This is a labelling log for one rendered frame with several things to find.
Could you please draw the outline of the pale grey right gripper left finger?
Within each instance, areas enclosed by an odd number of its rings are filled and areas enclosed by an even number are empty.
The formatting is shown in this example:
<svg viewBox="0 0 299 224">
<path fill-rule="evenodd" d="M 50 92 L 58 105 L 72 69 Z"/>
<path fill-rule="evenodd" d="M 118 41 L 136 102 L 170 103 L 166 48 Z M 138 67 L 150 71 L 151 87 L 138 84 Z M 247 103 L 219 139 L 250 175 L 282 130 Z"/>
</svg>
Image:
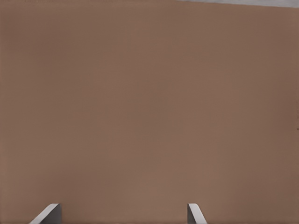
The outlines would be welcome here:
<svg viewBox="0 0 299 224">
<path fill-rule="evenodd" d="M 62 206 L 60 203 L 51 203 L 29 224 L 62 224 Z"/>
</svg>

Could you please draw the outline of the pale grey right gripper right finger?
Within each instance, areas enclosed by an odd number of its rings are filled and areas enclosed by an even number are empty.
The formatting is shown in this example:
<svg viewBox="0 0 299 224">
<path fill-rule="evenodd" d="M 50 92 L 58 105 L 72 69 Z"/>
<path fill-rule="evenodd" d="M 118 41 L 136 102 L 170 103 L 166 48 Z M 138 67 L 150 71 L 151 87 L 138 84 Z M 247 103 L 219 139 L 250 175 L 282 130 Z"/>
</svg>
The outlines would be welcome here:
<svg viewBox="0 0 299 224">
<path fill-rule="evenodd" d="M 188 224 L 207 224 L 207 221 L 196 203 L 187 204 L 187 223 Z"/>
</svg>

